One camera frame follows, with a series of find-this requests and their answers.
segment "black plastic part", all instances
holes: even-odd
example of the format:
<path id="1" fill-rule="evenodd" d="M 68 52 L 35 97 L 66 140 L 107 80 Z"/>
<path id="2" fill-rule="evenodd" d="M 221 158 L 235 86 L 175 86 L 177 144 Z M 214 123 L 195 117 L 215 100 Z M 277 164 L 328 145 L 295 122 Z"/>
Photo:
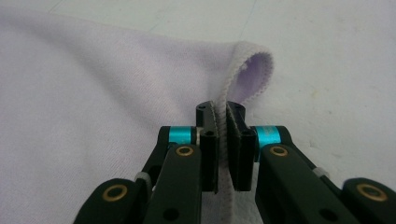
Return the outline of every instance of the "black plastic part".
<path id="1" fill-rule="evenodd" d="M 219 131 L 214 104 L 211 101 L 196 106 L 196 127 L 200 130 L 202 152 L 202 190 L 218 192 Z"/>
<path id="2" fill-rule="evenodd" d="M 197 144 L 197 128 L 191 126 L 191 144 Z"/>
<path id="3" fill-rule="evenodd" d="M 162 126 L 157 139 L 157 145 L 152 150 L 142 172 L 148 173 L 152 186 L 157 183 L 158 176 L 163 167 L 166 153 L 168 152 L 170 126 Z"/>
<path id="4" fill-rule="evenodd" d="M 317 168 L 317 166 L 311 160 L 309 160 L 305 156 L 305 154 L 302 151 L 300 151 L 299 148 L 297 148 L 297 146 L 294 145 L 293 141 L 291 140 L 291 135 L 289 133 L 289 130 L 285 126 L 276 126 L 276 128 L 277 128 L 277 131 L 279 132 L 282 145 L 291 147 L 300 156 L 300 158 L 308 165 L 308 167 L 311 170 L 314 170 L 315 168 Z M 340 196 L 341 190 L 339 188 L 337 188 L 334 185 L 334 183 L 327 176 L 325 176 L 325 175 L 322 176 L 320 178 L 320 180 L 332 191 L 332 193 L 335 196 L 337 196 L 337 197 Z"/>
<path id="5" fill-rule="evenodd" d="M 396 193 L 378 182 L 366 178 L 349 179 L 344 183 L 340 198 L 363 224 L 396 223 Z"/>
<path id="6" fill-rule="evenodd" d="M 260 150 L 262 150 L 261 148 L 260 148 L 260 143 L 259 143 L 259 136 L 257 135 L 257 129 L 256 129 L 256 126 L 251 126 L 250 127 L 251 128 L 251 130 L 253 130 L 253 132 L 256 134 L 256 143 L 255 143 L 255 147 L 254 147 L 254 161 L 253 162 L 256 162 L 258 159 L 259 159 L 259 157 L 260 157 Z"/>
<path id="7" fill-rule="evenodd" d="M 192 148 L 189 156 L 177 149 Z M 169 149 L 144 224 L 201 222 L 201 151 L 194 145 Z"/>
<path id="8" fill-rule="evenodd" d="M 105 191 L 112 186 L 126 187 L 126 194 L 115 202 L 104 199 Z M 147 202 L 146 184 L 126 179 L 111 179 L 101 184 L 82 205 L 74 224 L 127 224 L 141 223 Z"/>
<path id="9" fill-rule="evenodd" d="M 257 134 L 245 123 L 245 108 L 227 102 L 227 148 L 233 188 L 250 191 Z"/>
<path id="10" fill-rule="evenodd" d="M 282 147 L 277 156 L 271 147 Z M 256 190 L 262 220 L 278 223 L 359 223 L 293 148 L 272 144 L 262 151 Z"/>

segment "metal pin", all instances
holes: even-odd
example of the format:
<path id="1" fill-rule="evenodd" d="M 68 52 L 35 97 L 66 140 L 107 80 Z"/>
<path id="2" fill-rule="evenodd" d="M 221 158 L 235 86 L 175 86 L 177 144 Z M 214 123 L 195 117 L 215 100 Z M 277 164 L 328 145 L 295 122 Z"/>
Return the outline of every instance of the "metal pin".
<path id="1" fill-rule="evenodd" d="M 356 188 L 360 194 L 373 201 L 384 202 L 388 199 L 388 195 L 382 189 L 373 185 L 359 184 Z"/>
<path id="2" fill-rule="evenodd" d="M 179 156 L 190 156 L 194 152 L 194 149 L 191 147 L 179 147 L 176 149 L 176 153 Z"/>
<path id="3" fill-rule="evenodd" d="M 116 195 L 112 195 L 111 191 L 113 191 L 114 193 L 114 190 L 120 190 L 120 192 L 117 192 Z M 111 187 L 108 187 L 105 192 L 103 192 L 102 198 L 107 202 L 114 203 L 119 199 L 123 198 L 127 192 L 128 189 L 125 185 L 113 185 Z"/>
<path id="4" fill-rule="evenodd" d="M 287 156 L 289 153 L 283 147 L 271 147 L 270 152 L 276 156 L 284 157 Z"/>

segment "lavender fabric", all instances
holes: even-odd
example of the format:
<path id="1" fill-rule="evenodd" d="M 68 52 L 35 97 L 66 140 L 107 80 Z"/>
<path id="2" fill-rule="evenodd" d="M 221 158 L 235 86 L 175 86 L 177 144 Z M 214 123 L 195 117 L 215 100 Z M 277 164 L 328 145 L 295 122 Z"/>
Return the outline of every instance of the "lavender fabric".
<path id="1" fill-rule="evenodd" d="M 193 126 L 201 102 L 216 102 L 225 134 L 226 100 L 260 94 L 272 61 L 247 42 L 0 7 L 0 68 L 0 223 L 42 224 L 72 223 L 98 185 L 134 179 L 160 127 Z M 202 223 L 232 220 L 226 166 L 222 153 L 220 193 L 204 194 Z"/>

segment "white table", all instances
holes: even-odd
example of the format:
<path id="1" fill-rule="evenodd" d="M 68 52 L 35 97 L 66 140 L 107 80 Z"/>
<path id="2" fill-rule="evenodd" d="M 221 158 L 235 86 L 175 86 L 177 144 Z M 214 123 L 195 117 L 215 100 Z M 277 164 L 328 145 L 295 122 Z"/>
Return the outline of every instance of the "white table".
<path id="1" fill-rule="evenodd" d="M 193 40 L 247 40 L 274 54 L 250 125 L 280 124 L 341 187 L 365 176 L 396 189 L 396 2 L 0 0 Z M 253 200 L 254 193 L 238 198 Z"/>

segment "white cable tie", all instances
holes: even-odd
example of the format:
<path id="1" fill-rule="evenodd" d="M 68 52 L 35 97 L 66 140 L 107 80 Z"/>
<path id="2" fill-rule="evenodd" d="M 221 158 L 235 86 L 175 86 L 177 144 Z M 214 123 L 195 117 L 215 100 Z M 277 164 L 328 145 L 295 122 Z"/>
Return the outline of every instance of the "white cable tie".
<path id="1" fill-rule="evenodd" d="M 314 174 L 317 176 L 317 177 L 319 177 L 319 178 L 321 178 L 322 176 L 327 176 L 328 178 L 330 178 L 330 175 L 329 175 L 329 173 L 327 172 L 327 171 L 325 171 L 323 168 L 321 168 L 321 167 L 317 167 L 317 168 L 315 168 L 315 169 L 313 169 L 312 170 L 312 172 L 314 172 Z"/>
<path id="2" fill-rule="evenodd" d="M 147 191 L 148 191 L 148 200 L 149 200 L 151 198 L 151 192 L 152 192 L 151 177 L 149 177 L 149 174 L 146 172 L 139 172 L 134 177 L 134 182 L 136 182 L 137 179 L 142 179 L 146 182 Z"/>

